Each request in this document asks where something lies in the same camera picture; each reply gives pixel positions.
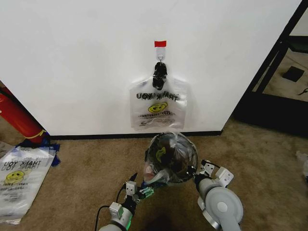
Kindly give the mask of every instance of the red fire extinguisher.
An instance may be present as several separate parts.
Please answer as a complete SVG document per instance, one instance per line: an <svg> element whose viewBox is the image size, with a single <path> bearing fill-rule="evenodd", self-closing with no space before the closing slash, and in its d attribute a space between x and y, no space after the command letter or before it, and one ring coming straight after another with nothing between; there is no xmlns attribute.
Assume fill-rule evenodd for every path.
<svg viewBox="0 0 308 231"><path fill-rule="evenodd" d="M46 136L46 131L7 88L0 89L0 115L32 143L41 143Z"/></svg>

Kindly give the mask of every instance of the plastic bag on floor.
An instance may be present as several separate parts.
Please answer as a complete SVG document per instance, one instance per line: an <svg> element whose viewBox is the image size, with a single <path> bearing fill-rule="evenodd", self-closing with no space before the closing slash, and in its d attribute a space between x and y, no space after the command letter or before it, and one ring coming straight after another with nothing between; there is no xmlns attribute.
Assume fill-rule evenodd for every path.
<svg viewBox="0 0 308 231"><path fill-rule="evenodd" d="M165 132L155 136L146 151L144 181L181 183L191 178L188 166L198 167L195 145L179 132Z"/></svg>
<svg viewBox="0 0 308 231"><path fill-rule="evenodd" d="M130 89L131 126L183 128L187 105L187 84L167 77L164 63L158 62L152 77Z"/></svg>
<svg viewBox="0 0 308 231"><path fill-rule="evenodd" d="M0 160L0 223L20 223L31 207L55 153L50 147L17 147Z"/></svg>
<svg viewBox="0 0 308 231"><path fill-rule="evenodd" d="M296 156L297 156L298 160L300 160L301 162L304 162L303 175L306 179L306 182L308 183L308 155L305 154L305 153L302 153L300 151L297 151Z"/></svg>

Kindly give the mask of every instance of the yellow smiley logo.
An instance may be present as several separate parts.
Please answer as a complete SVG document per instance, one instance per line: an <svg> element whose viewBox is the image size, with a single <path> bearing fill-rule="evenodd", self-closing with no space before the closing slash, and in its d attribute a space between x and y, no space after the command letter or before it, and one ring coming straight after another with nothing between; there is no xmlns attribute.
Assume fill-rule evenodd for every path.
<svg viewBox="0 0 308 231"><path fill-rule="evenodd" d="M15 171L11 172L6 176L5 183L6 184L17 184L24 179L24 172L22 171Z"/></svg>
<svg viewBox="0 0 308 231"><path fill-rule="evenodd" d="M168 103L163 102L163 103L157 103L153 104L151 107L149 107L149 112L151 113L157 113L163 111L166 107L168 106Z"/></svg>
<svg viewBox="0 0 308 231"><path fill-rule="evenodd" d="M162 161L161 161L161 157L164 155L164 154L166 154L166 148L165 147L163 147L161 150L158 150L157 152L156 152L156 159L161 163Z"/></svg>

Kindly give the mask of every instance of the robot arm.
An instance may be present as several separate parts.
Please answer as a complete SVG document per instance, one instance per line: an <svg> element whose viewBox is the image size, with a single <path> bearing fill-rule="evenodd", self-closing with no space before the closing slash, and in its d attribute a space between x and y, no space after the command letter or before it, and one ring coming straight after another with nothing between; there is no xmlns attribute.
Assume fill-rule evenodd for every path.
<svg viewBox="0 0 308 231"><path fill-rule="evenodd" d="M111 214L110 224L102 227L99 231L127 231L130 227L130 221L135 214L137 204L141 199L145 199L154 193L152 187L141 189L134 182L137 174L133 175L123 187L126 189L125 201L122 204L112 202L109 206Z"/></svg>
<svg viewBox="0 0 308 231"><path fill-rule="evenodd" d="M219 167L215 179L211 177L214 167L219 167L211 162L202 160L201 172L189 167L187 174L193 176L193 181L199 192L198 205L203 216L215 228L224 231L240 231L239 222L243 217L243 205L238 196L227 185L234 175L224 167ZM130 221L135 213L137 204L141 199L147 198L154 193L152 187L141 189L134 182L137 174L133 175L124 184L126 189L125 202L119 204L112 202L109 206L111 214L110 224L102 227L99 231L127 231Z"/></svg>
<svg viewBox="0 0 308 231"><path fill-rule="evenodd" d="M238 196L227 189L234 175L219 167L215 179L211 178L214 164L203 160L200 173L194 173L194 182L199 192L198 205L206 220L215 228L224 231L240 231L243 205Z"/></svg>

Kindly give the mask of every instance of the red tape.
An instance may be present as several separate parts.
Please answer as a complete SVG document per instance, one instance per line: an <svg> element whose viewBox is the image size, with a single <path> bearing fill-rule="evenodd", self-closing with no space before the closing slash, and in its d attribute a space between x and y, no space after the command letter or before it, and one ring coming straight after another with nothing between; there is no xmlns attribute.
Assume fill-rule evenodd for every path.
<svg viewBox="0 0 308 231"><path fill-rule="evenodd" d="M155 47L166 47L167 41L154 41L154 46Z"/></svg>

